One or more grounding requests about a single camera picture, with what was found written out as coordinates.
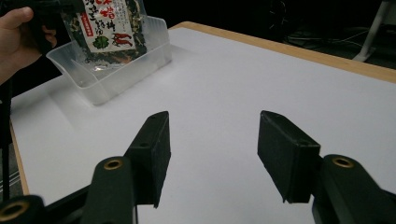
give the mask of white table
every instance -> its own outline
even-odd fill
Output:
[[[282,203],[257,156],[262,110],[292,120],[321,156],[351,157],[396,192],[394,83],[192,29],[170,39],[173,61],[104,105],[88,104],[65,77],[13,99],[30,194],[49,204],[89,185],[94,166],[122,155],[164,110],[172,158],[159,208],[138,207],[142,224],[314,223],[311,203]]]

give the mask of package label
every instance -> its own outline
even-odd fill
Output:
[[[135,49],[125,0],[83,1],[85,12],[78,13],[78,20],[91,52]]]

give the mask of plastic bag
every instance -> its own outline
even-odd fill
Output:
[[[81,0],[86,11],[63,14],[76,62],[92,71],[119,68],[148,50],[142,0]]]

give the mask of brass screw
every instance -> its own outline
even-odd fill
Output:
[[[28,208],[29,203],[26,201],[10,203],[0,210],[0,221],[10,221],[23,214]]]

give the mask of transparent plastic box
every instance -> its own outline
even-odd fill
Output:
[[[136,82],[154,73],[172,60],[169,34],[163,19],[147,16],[145,34],[148,52],[134,61],[115,69],[105,76],[98,76],[85,64],[73,60],[75,52],[72,43],[60,46],[47,53],[55,66],[93,105],[103,104],[132,87]]]

